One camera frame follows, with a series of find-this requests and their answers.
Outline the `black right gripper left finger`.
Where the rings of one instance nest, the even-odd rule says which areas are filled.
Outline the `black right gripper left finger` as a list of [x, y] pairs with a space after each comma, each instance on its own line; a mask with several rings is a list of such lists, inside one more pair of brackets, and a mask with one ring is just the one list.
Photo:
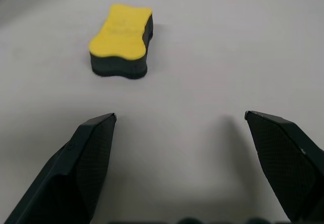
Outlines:
[[6, 223], [90, 223], [107, 175], [116, 114], [81, 124], [43, 166]]

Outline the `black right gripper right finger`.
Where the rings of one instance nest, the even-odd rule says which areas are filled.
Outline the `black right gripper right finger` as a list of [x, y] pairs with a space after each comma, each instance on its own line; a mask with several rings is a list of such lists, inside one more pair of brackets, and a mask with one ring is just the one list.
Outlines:
[[323, 150], [295, 123], [246, 111], [262, 170], [291, 222], [323, 223]]

